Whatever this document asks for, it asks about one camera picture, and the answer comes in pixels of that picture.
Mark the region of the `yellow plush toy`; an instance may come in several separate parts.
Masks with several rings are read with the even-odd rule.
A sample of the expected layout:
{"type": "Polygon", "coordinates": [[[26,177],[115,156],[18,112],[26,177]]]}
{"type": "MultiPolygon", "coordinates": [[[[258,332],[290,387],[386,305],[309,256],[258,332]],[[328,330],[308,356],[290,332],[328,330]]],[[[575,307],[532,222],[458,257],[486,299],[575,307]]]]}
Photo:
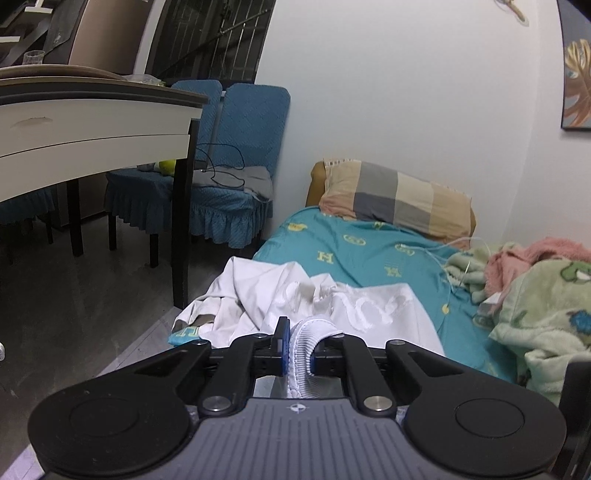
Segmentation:
{"type": "Polygon", "coordinates": [[[175,167],[175,160],[164,160],[157,162],[154,166],[154,170],[164,176],[173,176],[175,173],[175,167]]]}

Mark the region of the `framed picture on wall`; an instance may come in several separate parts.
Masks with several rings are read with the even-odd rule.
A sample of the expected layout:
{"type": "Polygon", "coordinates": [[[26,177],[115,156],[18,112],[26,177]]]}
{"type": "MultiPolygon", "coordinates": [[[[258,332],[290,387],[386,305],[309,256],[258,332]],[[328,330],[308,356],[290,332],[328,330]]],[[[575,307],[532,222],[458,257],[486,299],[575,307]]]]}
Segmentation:
{"type": "Polygon", "coordinates": [[[590,2],[558,1],[563,43],[564,87],[561,127],[590,130],[590,2]]]}

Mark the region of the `glass cup on desk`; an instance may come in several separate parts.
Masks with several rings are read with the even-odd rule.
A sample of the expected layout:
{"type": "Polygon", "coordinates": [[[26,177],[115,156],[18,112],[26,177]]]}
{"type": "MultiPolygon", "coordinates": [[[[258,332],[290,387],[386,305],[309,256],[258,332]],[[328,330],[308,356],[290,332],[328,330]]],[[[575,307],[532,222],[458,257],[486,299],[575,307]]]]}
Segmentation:
{"type": "Polygon", "coordinates": [[[23,65],[41,65],[45,58],[44,50],[31,50],[23,54],[23,65]]]}

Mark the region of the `green fleece blanket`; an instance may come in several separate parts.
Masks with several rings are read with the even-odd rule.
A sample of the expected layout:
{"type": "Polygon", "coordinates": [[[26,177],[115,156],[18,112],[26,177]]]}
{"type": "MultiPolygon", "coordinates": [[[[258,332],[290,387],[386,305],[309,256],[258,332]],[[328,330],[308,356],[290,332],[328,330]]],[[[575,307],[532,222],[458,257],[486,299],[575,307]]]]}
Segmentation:
{"type": "Polygon", "coordinates": [[[517,382],[558,404],[568,364],[590,359],[590,262],[541,261],[506,292],[488,297],[489,258],[514,246],[519,245],[455,253],[445,264],[446,274],[483,309],[474,322],[516,356],[517,382]]]}

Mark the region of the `teal patterned bed sheet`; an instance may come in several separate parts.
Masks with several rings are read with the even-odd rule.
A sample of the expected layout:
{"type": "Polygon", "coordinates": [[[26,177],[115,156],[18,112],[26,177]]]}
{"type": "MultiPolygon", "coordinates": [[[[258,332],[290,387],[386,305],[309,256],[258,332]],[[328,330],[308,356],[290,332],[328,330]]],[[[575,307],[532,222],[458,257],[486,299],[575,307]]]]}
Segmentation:
{"type": "Polygon", "coordinates": [[[373,347],[401,338],[513,382],[514,356],[479,325],[470,294],[444,269],[456,248],[381,222],[346,221],[305,208],[254,257],[232,257],[206,293],[174,320],[169,342],[236,337],[329,319],[373,347]]]}

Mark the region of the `white t-shirt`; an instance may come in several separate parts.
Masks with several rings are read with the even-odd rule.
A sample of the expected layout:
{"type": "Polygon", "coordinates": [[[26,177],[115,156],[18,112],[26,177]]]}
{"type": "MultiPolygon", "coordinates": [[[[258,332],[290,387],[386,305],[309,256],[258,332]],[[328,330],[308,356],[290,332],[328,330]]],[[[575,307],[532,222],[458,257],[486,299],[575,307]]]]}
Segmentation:
{"type": "Polygon", "coordinates": [[[263,397],[322,398],[341,392],[334,379],[311,373],[311,354],[325,338],[348,334],[370,347],[401,339],[437,354],[444,348],[427,311],[406,283],[353,288],[328,273],[309,276],[297,262],[274,265],[232,257],[204,295],[176,317],[171,345],[197,339],[228,347],[245,335],[272,334],[280,316],[290,319],[287,374],[266,376],[254,392],[263,397]]]}

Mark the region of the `cardboard box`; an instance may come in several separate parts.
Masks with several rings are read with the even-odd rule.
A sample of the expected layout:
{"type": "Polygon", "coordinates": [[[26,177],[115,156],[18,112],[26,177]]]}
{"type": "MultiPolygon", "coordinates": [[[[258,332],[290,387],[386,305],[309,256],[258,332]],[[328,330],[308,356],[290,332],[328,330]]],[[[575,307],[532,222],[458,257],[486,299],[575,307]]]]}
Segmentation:
{"type": "Polygon", "coordinates": [[[129,75],[145,69],[163,1],[62,1],[53,10],[43,50],[46,64],[129,75]]]}

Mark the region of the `blue covered chair near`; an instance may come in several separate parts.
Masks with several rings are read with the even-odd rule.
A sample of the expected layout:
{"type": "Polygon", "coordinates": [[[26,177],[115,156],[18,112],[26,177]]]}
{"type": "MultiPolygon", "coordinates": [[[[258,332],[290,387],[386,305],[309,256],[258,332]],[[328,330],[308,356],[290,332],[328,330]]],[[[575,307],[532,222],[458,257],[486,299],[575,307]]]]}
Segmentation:
{"type": "Polygon", "coordinates": [[[273,178],[290,110],[286,88],[236,83],[225,91],[207,167],[193,172],[190,232],[242,249],[273,217],[273,178]]]}

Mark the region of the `blue covered chair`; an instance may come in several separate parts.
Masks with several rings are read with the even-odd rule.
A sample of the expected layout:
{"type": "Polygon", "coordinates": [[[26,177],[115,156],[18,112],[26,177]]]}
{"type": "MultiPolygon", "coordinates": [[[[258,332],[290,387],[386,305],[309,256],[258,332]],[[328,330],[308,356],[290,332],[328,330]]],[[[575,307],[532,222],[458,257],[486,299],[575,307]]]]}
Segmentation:
{"type": "MultiPolygon", "coordinates": [[[[197,162],[208,159],[214,127],[221,101],[222,85],[217,80],[181,80],[172,85],[176,90],[204,95],[208,103],[199,122],[197,162]]],[[[159,264],[159,235],[170,229],[173,177],[159,171],[154,164],[115,170],[106,174],[104,205],[108,214],[109,249],[117,249],[117,221],[135,227],[148,235],[148,266],[159,264]]]]}
{"type": "Polygon", "coordinates": [[[286,88],[236,83],[225,91],[207,167],[193,172],[190,232],[242,249],[273,217],[273,178],[290,110],[286,88]]]}

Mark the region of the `grey cloth on chair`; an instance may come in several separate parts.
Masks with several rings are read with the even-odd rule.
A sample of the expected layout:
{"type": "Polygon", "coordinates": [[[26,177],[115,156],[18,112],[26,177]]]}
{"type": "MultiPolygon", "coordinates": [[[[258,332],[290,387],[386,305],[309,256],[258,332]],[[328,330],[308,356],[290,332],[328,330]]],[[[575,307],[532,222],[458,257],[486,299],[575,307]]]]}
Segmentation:
{"type": "Polygon", "coordinates": [[[194,170],[192,183],[197,187],[224,188],[248,193],[260,200],[273,199],[273,180],[263,166],[230,168],[212,166],[194,170]]]}

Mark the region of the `pink fleece blanket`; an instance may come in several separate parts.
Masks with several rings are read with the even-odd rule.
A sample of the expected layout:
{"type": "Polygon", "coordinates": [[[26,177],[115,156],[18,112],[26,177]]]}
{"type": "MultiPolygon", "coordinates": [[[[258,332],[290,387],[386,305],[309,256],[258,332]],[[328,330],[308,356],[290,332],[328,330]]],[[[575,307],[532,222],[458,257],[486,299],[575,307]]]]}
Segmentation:
{"type": "Polygon", "coordinates": [[[590,262],[590,250],[582,243],[569,239],[546,237],[523,248],[514,246],[493,254],[485,267],[485,292],[488,297],[506,292],[510,284],[545,260],[590,262]]]}

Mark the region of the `blue covered chair far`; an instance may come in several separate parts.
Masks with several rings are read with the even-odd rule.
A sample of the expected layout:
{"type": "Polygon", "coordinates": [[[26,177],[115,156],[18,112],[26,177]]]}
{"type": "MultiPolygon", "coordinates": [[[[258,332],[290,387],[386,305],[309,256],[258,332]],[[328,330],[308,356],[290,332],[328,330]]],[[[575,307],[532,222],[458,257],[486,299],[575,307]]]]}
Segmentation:
{"type": "MultiPolygon", "coordinates": [[[[172,85],[176,90],[204,95],[208,103],[199,122],[197,162],[208,159],[214,127],[221,101],[222,85],[217,80],[181,80],[172,85]]],[[[148,266],[159,264],[159,235],[170,229],[173,177],[159,171],[154,164],[115,170],[106,174],[104,205],[108,214],[109,249],[117,249],[117,221],[135,227],[148,235],[148,266]]]]}

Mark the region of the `white desk with black legs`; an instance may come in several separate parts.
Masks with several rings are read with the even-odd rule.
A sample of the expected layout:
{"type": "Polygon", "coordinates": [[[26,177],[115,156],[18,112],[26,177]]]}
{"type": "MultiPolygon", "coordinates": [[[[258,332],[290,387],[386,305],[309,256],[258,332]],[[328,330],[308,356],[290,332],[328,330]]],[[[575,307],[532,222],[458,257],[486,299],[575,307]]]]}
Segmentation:
{"type": "Polygon", "coordinates": [[[83,253],[79,181],[160,160],[176,162],[172,197],[173,304],[188,303],[193,162],[206,96],[58,64],[1,70],[1,198],[67,185],[70,244],[83,253]]]}

